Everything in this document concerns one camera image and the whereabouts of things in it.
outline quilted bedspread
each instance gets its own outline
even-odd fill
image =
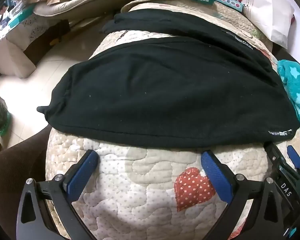
[[[130,3],[123,10],[159,8],[194,14],[226,28],[266,55],[276,70],[277,60],[256,36],[257,29],[247,29],[240,15],[237,26],[228,20],[196,10],[187,0]],[[148,38],[169,37],[168,34],[145,31],[120,31],[109,34],[92,57],[110,47]],[[277,143],[287,163],[287,145],[300,153],[300,130],[290,141]],[[88,149],[100,156],[99,166],[73,206],[88,229],[98,240],[201,240],[226,207],[212,187],[201,165],[203,149],[151,149],[81,138],[51,130],[46,158],[46,179],[65,174]],[[263,180],[271,171],[271,163],[261,144],[216,146],[211,150],[236,173],[252,180]],[[245,209],[230,238],[237,236],[248,215],[252,201]],[[52,203],[52,217],[61,235],[69,237]]]

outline white tile floor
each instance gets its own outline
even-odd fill
[[[50,103],[51,92],[72,65],[85,61],[93,54],[104,35],[95,25],[68,42],[53,47],[26,79],[0,77],[0,96],[12,114],[7,135],[0,138],[3,147],[11,147],[38,133],[48,124],[38,106]]]

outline folded black clothing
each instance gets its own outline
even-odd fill
[[[300,124],[280,77],[242,38],[166,10],[119,14],[105,31],[126,29],[181,37],[121,44],[69,68],[50,105],[38,108],[52,127],[138,147],[198,148],[294,137]]]

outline black pants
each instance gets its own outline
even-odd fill
[[[16,239],[23,186],[28,178],[45,181],[45,159],[51,126],[0,152],[0,240]]]

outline beige cushion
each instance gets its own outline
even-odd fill
[[[103,15],[106,12],[121,9],[122,6],[133,0],[71,0],[68,2],[47,5],[38,3],[34,13],[40,16],[55,19],[82,19]]]

